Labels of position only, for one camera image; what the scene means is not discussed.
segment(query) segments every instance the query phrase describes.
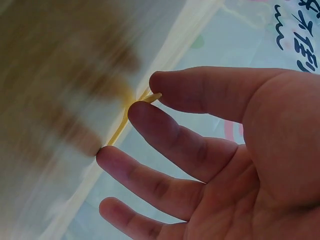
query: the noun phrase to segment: hand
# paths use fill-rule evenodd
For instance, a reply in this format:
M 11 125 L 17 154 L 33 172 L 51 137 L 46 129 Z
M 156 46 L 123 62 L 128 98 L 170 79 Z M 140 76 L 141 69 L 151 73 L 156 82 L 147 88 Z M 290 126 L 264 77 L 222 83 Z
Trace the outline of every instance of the hand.
M 97 154 L 105 171 L 185 222 L 149 219 L 112 197 L 99 207 L 107 221 L 135 240 L 320 238 L 320 76 L 196 67 L 156 72 L 150 87 L 175 110 L 242 123 L 245 145 L 202 137 L 153 105 L 133 104 L 133 126 L 199 181 L 172 178 L 106 146 Z

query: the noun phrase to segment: yellow plastic piece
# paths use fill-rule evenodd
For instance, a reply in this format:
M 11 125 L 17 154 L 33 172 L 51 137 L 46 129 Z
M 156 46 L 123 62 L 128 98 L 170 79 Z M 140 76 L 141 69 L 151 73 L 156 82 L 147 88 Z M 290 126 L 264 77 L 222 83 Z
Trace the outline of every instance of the yellow plastic piece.
M 148 104 L 152 104 L 154 101 L 158 100 L 161 97 L 162 97 L 162 93 L 159 92 L 159 93 L 155 93 L 155 94 L 152 94 L 150 96 L 145 97 L 142 101 L 146 102 Z

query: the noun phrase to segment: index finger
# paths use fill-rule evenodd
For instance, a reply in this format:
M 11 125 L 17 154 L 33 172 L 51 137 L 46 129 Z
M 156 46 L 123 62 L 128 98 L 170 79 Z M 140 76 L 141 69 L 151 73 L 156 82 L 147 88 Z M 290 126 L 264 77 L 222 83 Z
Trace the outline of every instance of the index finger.
M 285 69 L 193 67 L 155 72 L 150 78 L 154 93 L 170 108 L 187 113 L 211 114 L 241 123 L 254 94 Z

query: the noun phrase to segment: pink pattern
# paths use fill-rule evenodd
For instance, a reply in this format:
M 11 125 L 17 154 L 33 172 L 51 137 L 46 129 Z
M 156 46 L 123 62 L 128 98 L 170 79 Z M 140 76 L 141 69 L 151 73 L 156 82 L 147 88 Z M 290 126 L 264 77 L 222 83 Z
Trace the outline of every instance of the pink pattern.
M 240 136 L 243 137 L 244 135 L 244 127 L 242 124 L 234 123 L 233 121 L 224 121 L 224 137 L 225 139 L 234 142 L 235 141 L 235 135 L 234 135 L 234 127 L 235 125 L 238 126 L 238 133 Z

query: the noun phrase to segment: brown blurred object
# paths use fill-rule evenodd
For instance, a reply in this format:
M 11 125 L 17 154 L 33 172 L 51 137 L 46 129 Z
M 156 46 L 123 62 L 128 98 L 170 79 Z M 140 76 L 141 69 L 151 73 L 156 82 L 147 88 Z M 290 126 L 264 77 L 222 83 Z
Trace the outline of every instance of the brown blurred object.
M 87 155 L 84 161 L 90 164 L 104 144 L 82 120 L 86 103 L 132 103 L 135 95 L 120 72 L 136 71 L 139 60 L 132 48 L 134 38 L 126 35 L 131 20 L 108 1 L 16 0 L 4 7 L 0 238 L 29 239 L 32 228 L 21 225 L 28 208 L 37 201 L 39 212 L 28 217 L 45 228 L 45 207 L 54 199 L 44 200 L 39 193 L 52 186 L 54 195 L 57 181 L 63 184 L 64 173 L 74 167 L 59 158 L 61 149 L 72 146 Z M 65 182 L 66 191 L 69 184 Z

